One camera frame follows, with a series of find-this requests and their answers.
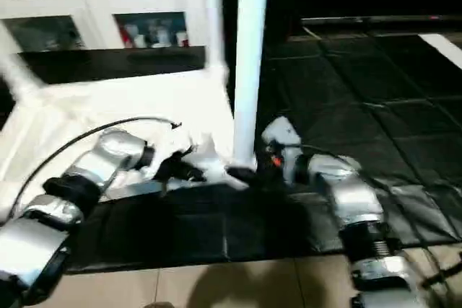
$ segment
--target glass cabinet door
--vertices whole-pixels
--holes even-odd
[[[86,49],[71,16],[3,19],[23,52]]]
[[[184,12],[113,16],[125,48],[189,46]]]

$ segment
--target black mat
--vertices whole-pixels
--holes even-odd
[[[70,80],[114,71],[136,76],[162,66],[155,59],[131,64],[127,58],[113,65],[110,51],[104,54],[105,64],[92,56],[80,74],[61,61],[61,74],[74,76]],[[179,69],[200,67],[199,56],[188,59],[196,63],[179,63]],[[40,59],[32,66],[44,76],[50,74],[47,65]],[[258,133],[286,115],[305,143],[352,156],[393,186],[431,245],[460,242],[460,81],[461,70],[414,36],[273,46],[262,65]],[[259,157],[261,146],[257,140]],[[341,252],[326,200],[305,187],[288,190],[274,182],[273,172],[263,173],[262,190],[219,185],[101,204],[79,235],[69,272]],[[402,242],[418,245],[393,198],[382,190],[378,195]]]

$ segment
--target orange component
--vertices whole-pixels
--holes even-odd
[[[281,167],[282,166],[282,160],[278,157],[272,156],[271,160],[276,167]]]

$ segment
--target tile floor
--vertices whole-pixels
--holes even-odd
[[[436,247],[443,266],[460,247]],[[425,275],[421,250],[407,250]],[[462,275],[450,279],[462,305]],[[66,276],[40,308],[349,308],[354,289],[343,256]]]

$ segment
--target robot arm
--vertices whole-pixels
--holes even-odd
[[[349,157],[304,155],[297,148],[300,137],[284,117],[272,122],[262,137],[269,152],[281,163],[287,184],[310,184],[329,200],[350,262],[352,281],[359,291],[352,306],[427,307],[417,277],[399,255],[399,242],[391,234],[374,188],[359,174],[360,165]]]
[[[154,149],[140,138],[108,129],[61,177],[0,229],[0,307],[48,298],[71,253],[72,236],[121,170],[149,165]]]

